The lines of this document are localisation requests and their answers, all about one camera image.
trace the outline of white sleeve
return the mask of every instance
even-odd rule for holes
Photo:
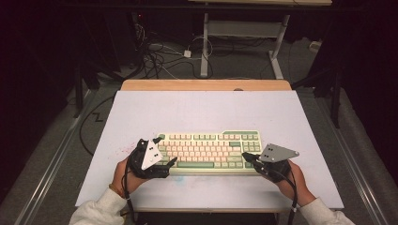
[[[301,214],[305,217],[309,224],[342,224],[352,225],[354,224],[348,219],[345,214],[341,211],[331,211],[325,206],[321,199],[317,198],[311,203],[301,207],[299,209]]]
[[[85,202],[79,206],[69,225],[123,224],[124,218],[120,216],[120,210],[125,205],[126,200],[108,188],[98,201]]]

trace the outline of desk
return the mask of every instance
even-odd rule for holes
[[[288,5],[288,6],[330,6],[331,0],[190,0],[194,2],[210,3],[238,3],[255,5]],[[254,38],[277,38],[275,48],[268,52],[269,61],[276,79],[283,79],[278,63],[278,52],[281,48],[283,36],[289,22],[290,15],[284,15],[282,22],[235,22],[211,21],[205,13],[203,31],[203,53],[200,76],[207,77],[208,36],[235,36]]]
[[[220,91],[213,91],[217,83]],[[251,84],[255,91],[250,91]],[[163,91],[151,90],[158,87]],[[268,87],[275,91],[265,91]],[[187,91],[176,91],[179,88]],[[246,91],[225,91],[235,88]],[[215,80],[126,81],[115,97],[76,205],[100,197],[113,178],[115,164],[140,138],[152,139],[173,129],[220,132],[222,128],[257,129],[264,146],[275,143],[300,151],[293,160],[306,174],[314,195],[330,208],[344,207],[299,98],[287,82]],[[131,198],[137,212],[281,212],[291,205],[260,176],[170,175],[144,183]]]

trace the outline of dark background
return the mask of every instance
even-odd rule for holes
[[[333,1],[333,5],[364,6],[365,10],[360,15],[334,17],[293,15],[285,40],[293,42],[303,37],[324,40],[309,76],[323,68],[336,65],[342,68],[343,88],[397,182],[398,166],[392,157],[398,138],[397,7],[387,0]],[[94,85],[98,70],[88,67],[87,60],[119,71],[121,65],[131,63],[136,55],[134,34],[125,13],[82,14],[61,8],[50,0],[2,1],[0,8],[0,199],[3,200],[46,127],[70,101],[67,95],[73,88],[77,65],[91,74],[85,75],[88,77],[84,80]],[[203,29],[203,17],[198,13],[143,15],[148,30],[182,43],[189,43]],[[226,19],[229,16],[216,15]],[[333,80],[321,78],[313,85],[330,89]]]

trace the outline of keyboard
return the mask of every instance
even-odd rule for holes
[[[261,138],[255,130],[229,130],[221,133],[162,133],[158,148],[165,165],[177,157],[171,175],[258,175],[242,157],[249,152],[260,155]]]

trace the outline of floor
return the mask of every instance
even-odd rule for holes
[[[267,52],[274,46],[272,39],[212,39],[213,53],[209,58],[209,79],[275,79]],[[311,41],[304,38],[285,42],[278,56],[283,77],[295,83],[306,77],[316,53],[309,51]],[[199,75],[198,49],[192,59],[179,59],[186,46],[157,42],[151,46],[157,74],[150,60],[147,68],[133,79],[195,79]],[[133,69],[123,67],[120,75]],[[112,108],[111,98],[120,83],[99,75],[99,90],[87,90],[84,109],[76,113],[74,93],[69,105],[48,127],[37,149],[0,207],[0,224],[68,224],[76,209],[74,204],[88,170],[92,153]],[[314,136],[329,166],[344,202],[343,212],[356,224],[393,224],[398,221],[394,210],[398,190],[378,158],[359,119],[342,90],[336,129],[329,120],[328,97],[314,97],[312,88],[297,90]],[[280,224],[287,215],[281,214]],[[306,224],[300,214],[295,224]]]

